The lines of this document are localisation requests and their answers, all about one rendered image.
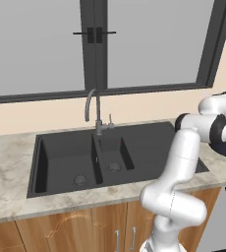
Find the black double-bowl sink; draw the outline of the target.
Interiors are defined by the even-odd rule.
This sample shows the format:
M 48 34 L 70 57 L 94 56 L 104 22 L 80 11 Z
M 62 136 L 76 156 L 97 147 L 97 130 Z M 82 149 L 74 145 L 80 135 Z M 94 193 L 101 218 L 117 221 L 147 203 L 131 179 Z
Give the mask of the black double-bowl sink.
M 35 137 L 30 198 L 158 178 L 175 136 L 166 121 Z

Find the grey curved tap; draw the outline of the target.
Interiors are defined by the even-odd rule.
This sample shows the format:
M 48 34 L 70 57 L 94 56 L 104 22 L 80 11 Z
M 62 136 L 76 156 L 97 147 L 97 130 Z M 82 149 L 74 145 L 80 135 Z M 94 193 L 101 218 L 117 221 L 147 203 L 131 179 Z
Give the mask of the grey curved tap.
M 101 136 L 102 132 L 107 129 L 113 129 L 115 127 L 114 123 L 112 122 L 112 116 L 109 116 L 109 123 L 104 124 L 101 120 L 100 116 L 100 95 L 97 89 L 92 89 L 86 98 L 85 102 L 85 121 L 89 121 L 89 108 L 92 96 L 95 95 L 96 100 L 96 120 L 95 120 L 95 134 L 97 136 Z

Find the dark-framed window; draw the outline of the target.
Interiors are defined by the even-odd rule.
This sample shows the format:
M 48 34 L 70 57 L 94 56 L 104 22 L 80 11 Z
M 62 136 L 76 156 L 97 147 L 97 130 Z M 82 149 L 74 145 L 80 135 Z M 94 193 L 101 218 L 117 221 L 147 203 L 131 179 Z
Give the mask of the dark-framed window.
M 0 0 L 0 103 L 208 89 L 225 40 L 226 0 Z

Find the grey dishwasher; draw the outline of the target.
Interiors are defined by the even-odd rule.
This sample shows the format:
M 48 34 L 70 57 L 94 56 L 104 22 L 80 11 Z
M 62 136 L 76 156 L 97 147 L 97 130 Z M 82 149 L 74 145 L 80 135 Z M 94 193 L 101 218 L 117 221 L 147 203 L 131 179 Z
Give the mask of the grey dishwasher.
M 226 252 L 226 191 L 221 189 L 197 252 Z

